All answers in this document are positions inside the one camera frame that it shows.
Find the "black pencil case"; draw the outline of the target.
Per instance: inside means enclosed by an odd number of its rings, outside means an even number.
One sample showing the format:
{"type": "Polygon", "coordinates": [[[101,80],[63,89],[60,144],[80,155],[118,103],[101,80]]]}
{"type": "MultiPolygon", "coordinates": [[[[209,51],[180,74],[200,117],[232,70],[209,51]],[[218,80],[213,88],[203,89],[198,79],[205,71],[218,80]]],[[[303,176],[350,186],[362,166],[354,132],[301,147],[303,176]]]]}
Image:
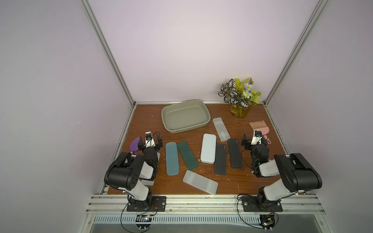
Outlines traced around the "black pencil case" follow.
{"type": "Polygon", "coordinates": [[[241,151],[237,139],[228,139],[229,157],[231,162],[231,168],[241,169],[243,168],[241,151]]]}

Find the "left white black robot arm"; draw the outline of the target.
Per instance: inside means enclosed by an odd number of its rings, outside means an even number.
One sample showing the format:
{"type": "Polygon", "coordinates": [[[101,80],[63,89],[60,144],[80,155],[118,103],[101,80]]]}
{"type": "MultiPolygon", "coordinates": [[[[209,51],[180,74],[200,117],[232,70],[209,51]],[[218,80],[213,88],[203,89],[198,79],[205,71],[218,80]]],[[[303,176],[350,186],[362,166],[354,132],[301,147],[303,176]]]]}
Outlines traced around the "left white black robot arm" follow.
{"type": "Polygon", "coordinates": [[[130,206],[148,209],[153,205],[153,195],[145,181],[154,181],[158,173],[158,151],[163,147],[158,132],[145,133],[130,144],[129,152],[122,152],[105,173],[104,183],[128,195],[130,206]]]}

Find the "teal silicone pencil case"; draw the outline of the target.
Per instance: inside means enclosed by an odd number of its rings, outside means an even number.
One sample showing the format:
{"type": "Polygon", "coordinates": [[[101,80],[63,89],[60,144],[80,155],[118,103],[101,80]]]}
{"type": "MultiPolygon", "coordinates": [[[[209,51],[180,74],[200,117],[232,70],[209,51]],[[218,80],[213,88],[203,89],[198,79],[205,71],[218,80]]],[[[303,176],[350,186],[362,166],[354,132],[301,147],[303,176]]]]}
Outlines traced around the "teal silicone pencil case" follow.
{"type": "Polygon", "coordinates": [[[175,142],[166,144],[166,166],[169,176],[175,176],[179,173],[178,148],[175,142]]]}

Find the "dark green pencil case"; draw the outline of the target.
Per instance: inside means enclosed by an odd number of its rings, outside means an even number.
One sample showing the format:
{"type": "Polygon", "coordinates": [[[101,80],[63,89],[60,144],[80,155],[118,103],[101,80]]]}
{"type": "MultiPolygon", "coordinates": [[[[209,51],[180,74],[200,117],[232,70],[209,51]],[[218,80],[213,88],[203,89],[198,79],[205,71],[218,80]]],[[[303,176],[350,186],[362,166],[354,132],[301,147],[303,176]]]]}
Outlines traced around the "dark green pencil case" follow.
{"type": "Polygon", "coordinates": [[[186,141],[177,143],[177,148],[181,153],[188,170],[194,170],[199,167],[198,161],[186,141]]]}

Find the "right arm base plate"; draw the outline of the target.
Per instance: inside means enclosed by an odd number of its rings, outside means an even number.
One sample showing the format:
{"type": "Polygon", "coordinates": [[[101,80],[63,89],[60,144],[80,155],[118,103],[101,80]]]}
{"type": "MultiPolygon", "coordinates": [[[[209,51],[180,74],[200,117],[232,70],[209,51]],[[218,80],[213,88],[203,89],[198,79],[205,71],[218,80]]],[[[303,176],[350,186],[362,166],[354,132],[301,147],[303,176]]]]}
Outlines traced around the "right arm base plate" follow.
{"type": "Polygon", "coordinates": [[[280,201],[269,201],[264,196],[243,196],[241,201],[245,212],[283,212],[280,201]]]}

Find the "translucent pencil case front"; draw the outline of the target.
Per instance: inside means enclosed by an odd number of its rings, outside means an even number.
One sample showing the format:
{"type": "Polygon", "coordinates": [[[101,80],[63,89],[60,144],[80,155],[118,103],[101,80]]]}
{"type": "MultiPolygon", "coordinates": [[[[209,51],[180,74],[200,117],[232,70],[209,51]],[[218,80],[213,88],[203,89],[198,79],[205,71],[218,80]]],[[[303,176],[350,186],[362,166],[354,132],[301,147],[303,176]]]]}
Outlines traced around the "translucent pencil case front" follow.
{"type": "Polygon", "coordinates": [[[183,182],[210,195],[216,195],[219,185],[216,181],[208,179],[190,170],[186,171],[183,177],[183,182]]]}

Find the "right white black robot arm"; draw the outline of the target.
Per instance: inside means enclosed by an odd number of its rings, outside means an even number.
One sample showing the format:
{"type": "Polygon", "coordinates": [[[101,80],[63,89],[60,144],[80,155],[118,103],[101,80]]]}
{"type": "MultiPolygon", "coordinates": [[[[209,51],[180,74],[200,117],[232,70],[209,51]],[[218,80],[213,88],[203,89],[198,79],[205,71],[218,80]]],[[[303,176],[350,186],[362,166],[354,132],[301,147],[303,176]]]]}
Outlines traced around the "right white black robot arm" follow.
{"type": "Polygon", "coordinates": [[[322,179],[313,166],[300,153],[275,155],[269,159],[268,141],[261,131],[255,130],[252,139],[243,135],[241,145],[251,153],[250,169],[257,178],[280,176],[271,185],[259,189],[253,197],[255,205],[262,210],[280,206],[280,201],[298,193],[322,187],[322,179]]]}

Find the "circuit board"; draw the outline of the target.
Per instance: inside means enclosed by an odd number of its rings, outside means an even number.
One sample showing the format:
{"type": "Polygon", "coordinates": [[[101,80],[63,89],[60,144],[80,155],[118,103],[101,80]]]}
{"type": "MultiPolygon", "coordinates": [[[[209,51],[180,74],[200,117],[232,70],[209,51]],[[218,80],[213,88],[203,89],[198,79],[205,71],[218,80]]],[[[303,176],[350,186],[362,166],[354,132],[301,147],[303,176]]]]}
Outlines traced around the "circuit board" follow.
{"type": "Polygon", "coordinates": [[[259,216],[260,223],[259,225],[265,230],[273,230],[273,227],[275,226],[275,216],[274,214],[270,215],[260,215],[259,216]]]}
{"type": "Polygon", "coordinates": [[[152,215],[141,214],[136,216],[135,224],[140,232],[146,232],[149,230],[152,221],[152,215]]]}

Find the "grey-green plastic storage box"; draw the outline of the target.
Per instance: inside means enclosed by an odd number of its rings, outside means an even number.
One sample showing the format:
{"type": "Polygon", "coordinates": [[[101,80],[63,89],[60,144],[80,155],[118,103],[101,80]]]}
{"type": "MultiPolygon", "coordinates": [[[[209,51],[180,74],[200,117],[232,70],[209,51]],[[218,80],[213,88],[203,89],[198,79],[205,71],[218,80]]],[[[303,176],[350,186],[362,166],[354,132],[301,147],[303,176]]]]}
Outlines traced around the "grey-green plastic storage box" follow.
{"type": "Polygon", "coordinates": [[[207,106],[201,100],[175,103],[161,111],[165,129],[171,133],[181,133],[206,126],[211,121],[207,106]]]}

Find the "purple pink spatula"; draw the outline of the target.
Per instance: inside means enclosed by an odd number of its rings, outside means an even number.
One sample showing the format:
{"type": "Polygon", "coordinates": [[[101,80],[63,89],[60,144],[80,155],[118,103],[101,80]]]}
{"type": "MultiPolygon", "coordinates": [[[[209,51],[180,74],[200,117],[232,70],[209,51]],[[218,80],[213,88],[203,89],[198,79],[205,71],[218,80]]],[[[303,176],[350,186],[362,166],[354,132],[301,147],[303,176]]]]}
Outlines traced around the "purple pink spatula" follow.
{"type": "Polygon", "coordinates": [[[141,138],[140,137],[137,137],[135,138],[130,146],[129,146],[129,149],[130,149],[130,153],[131,154],[134,154],[136,151],[139,151],[139,142],[140,142],[141,138]]]}

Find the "aluminium front rail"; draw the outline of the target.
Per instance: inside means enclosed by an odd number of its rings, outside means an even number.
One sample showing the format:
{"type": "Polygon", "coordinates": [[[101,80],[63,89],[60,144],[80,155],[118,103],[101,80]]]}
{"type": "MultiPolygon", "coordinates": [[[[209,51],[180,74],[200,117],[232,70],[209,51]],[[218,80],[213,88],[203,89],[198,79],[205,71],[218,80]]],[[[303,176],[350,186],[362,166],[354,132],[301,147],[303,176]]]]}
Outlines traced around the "aluminium front rail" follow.
{"type": "MultiPolygon", "coordinates": [[[[242,196],[237,195],[165,195],[166,208],[161,214],[261,214],[245,212],[242,196]]],[[[325,214],[316,195],[294,195],[280,202],[283,212],[278,214],[325,214]]],[[[120,214],[126,209],[126,195],[93,195],[86,214],[120,214]]]]}

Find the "white light-blue pencil case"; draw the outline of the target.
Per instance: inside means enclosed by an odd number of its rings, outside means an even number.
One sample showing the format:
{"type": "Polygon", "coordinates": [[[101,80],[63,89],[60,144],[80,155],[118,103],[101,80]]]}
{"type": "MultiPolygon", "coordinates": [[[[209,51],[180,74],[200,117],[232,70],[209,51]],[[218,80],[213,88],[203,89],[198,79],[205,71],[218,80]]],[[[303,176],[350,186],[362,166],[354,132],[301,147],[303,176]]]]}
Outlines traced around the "white light-blue pencil case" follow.
{"type": "Polygon", "coordinates": [[[214,164],[217,137],[213,134],[204,134],[202,140],[201,157],[202,163],[214,164]]]}

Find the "dark grey pencil case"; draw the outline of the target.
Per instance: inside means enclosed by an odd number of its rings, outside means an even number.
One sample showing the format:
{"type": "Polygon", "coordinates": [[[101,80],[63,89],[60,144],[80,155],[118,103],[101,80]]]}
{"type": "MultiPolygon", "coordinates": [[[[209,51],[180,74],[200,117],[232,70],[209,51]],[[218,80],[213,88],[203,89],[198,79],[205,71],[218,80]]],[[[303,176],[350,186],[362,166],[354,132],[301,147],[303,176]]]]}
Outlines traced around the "dark grey pencil case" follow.
{"type": "Polygon", "coordinates": [[[216,144],[214,172],[217,175],[226,175],[226,146],[224,144],[216,144]]]}

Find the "right circuit board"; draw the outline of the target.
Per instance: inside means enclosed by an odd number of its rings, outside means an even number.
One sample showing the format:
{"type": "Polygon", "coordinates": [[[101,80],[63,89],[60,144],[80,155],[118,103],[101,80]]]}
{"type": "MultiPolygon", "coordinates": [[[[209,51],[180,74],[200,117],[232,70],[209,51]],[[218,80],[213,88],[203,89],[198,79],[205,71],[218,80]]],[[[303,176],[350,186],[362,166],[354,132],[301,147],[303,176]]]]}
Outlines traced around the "right circuit board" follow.
{"type": "Polygon", "coordinates": [[[275,226],[275,216],[274,214],[270,215],[260,215],[259,216],[260,223],[259,225],[265,230],[273,230],[273,227],[275,226]]]}

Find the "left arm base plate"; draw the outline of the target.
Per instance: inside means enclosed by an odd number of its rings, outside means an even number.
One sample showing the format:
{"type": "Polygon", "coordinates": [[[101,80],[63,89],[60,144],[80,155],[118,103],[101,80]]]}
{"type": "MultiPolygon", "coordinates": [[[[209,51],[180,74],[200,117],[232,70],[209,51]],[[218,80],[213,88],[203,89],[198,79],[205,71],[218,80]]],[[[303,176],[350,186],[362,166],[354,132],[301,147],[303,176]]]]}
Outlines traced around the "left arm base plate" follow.
{"type": "Polygon", "coordinates": [[[166,196],[149,196],[144,201],[128,198],[127,212],[164,212],[166,208],[166,196]]]}

